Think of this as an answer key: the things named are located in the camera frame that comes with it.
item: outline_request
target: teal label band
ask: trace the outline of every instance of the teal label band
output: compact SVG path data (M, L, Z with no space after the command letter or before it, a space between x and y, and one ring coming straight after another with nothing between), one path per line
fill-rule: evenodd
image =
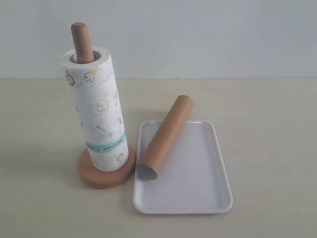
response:
M125 132L114 142L107 144L107 145L94 145L91 143L86 142L87 148L90 151L96 152L96 153L105 153L110 152L114 150L115 148L118 148L119 145L121 145L125 140Z

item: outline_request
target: white tray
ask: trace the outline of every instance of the white tray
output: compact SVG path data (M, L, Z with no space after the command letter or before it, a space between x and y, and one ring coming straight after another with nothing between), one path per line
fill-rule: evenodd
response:
M137 160L162 120L141 124ZM232 194L214 126L186 121L156 180L135 172L133 204L146 214L213 214L232 207Z

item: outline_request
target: tray rim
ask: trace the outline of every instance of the tray rim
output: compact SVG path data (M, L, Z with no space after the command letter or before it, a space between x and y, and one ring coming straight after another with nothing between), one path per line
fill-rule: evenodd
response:
M140 142L141 142L141 134L142 134L142 128L145 124L148 124L148 123L153 123L153 124L156 124L156 123L161 123L163 120L162 119L152 119L152 120L146 120L144 121L143 123L141 123L140 125L140 128L139 128L139 133L138 133L138 146L137 146L137 159L136 159L136 163L138 163L139 159L140 159ZM214 140L215 140L215 143L216 143L216 147L217 147L217 152L219 154L219 159L220 159L220 163L221 163L221 168L222 168L222 172L223 172L223 175L224 175L224 178L225 178L225 183L226 183L226 190L229 194L229 203L227 206L225 206L224 208L221 208L221 209L212 209L212 210L207 210L207 211L201 211L200 209L196 209L196 211L194 211L194 209L191 210L191 212L180 212L180 213L175 213L173 212L173 210L168 210L166 212L159 212L159 213L156 213L156 212L151 212L149 210L144 210L143 207L139 206L137 200L136 200L136 183L137 183L137 172L135 171L135 174L134 174L134 182L133 182L133 205L134 207L141 213L143 214L179 214L179 215L185 215L185 214L219 214L219 213L225 213L225 212L228 212L231 208L232 208L232 205L233 205L233 196L232 196L232 192L231 192L231 187L230 187L230 184L229 184L229 179L228 179L228 175L227 175L227 171L226 171L226 168L225 168L225 165L224 165L224 160L223 160L223 157L222 157L222 153L221 153L221 149L220 149L220 145L219 145L219 141L218 141L218 137L217 137L217 134L216 134L216 130L215 130L215 127L214 125L208 121L208 120L205 120L205 119L188 119L186 120L185 123L207 123L211 129L212 129L212 133L213 133L213 137L214 137Z

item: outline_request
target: cardboard tube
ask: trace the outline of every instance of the cardboard tube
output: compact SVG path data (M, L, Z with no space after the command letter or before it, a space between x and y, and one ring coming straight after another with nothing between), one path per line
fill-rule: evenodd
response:
M177 97L136 166L140 176L146 179L157 178L193 105L190 97L186 95Z
M71 25L77 63L91 63L95 60L88 27L85 23L76 22Z

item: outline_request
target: round wooden base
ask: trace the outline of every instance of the round wooden base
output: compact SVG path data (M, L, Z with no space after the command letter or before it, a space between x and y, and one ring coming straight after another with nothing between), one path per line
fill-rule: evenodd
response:
M85 149L78 160L77 169L80 179L88 186L96 189L107 189L125 182L134 172L136 154L129 146L129 158L122 168L113 172L102 172L93 165L88 149Z

